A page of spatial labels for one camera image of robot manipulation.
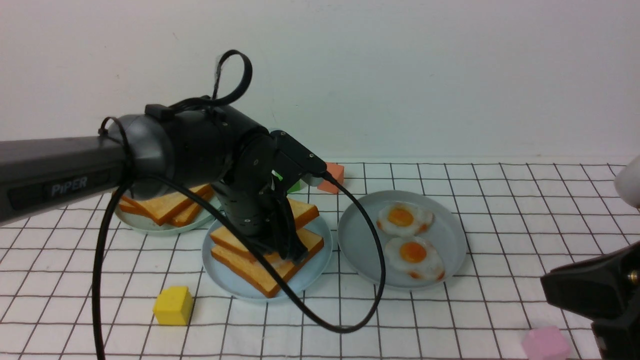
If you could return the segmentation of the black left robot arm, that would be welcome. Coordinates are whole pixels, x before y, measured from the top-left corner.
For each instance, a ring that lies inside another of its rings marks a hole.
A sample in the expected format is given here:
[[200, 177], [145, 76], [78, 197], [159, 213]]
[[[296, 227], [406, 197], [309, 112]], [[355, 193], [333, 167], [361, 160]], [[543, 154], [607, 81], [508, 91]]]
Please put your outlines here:
[[307, 250], [286, 190], [277, 141], [230, 105], [174, 111], [149, 105], [98, 136], [3, 141], [2, 224], [78, 202], [155, 174], [185, 188], [210, 184], [229, 223], [263, 255], [299, 264]]

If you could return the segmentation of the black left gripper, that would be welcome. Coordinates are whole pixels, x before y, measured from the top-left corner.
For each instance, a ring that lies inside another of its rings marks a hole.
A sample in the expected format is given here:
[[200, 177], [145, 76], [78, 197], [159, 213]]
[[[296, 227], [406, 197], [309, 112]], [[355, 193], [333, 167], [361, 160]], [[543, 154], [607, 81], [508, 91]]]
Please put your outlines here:
[[265, 258], [278, 255], [299, 264], [307, 254], [297, 235], [310, 205], [290, 201], [274, 187], [275, 143], [269, 135], [243, 139], [231, 157], [231, 166], [214, 183], [222, 208], [231, 224]]

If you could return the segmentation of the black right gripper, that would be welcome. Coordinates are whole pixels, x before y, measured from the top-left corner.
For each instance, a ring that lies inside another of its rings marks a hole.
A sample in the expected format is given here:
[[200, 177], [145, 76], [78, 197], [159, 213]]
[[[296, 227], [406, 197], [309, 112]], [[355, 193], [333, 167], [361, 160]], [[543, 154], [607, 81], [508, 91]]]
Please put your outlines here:
[[604, 360], [640, 358], [640, 244], [552, 269], [541, 277], [549, 305], [585, 317]]

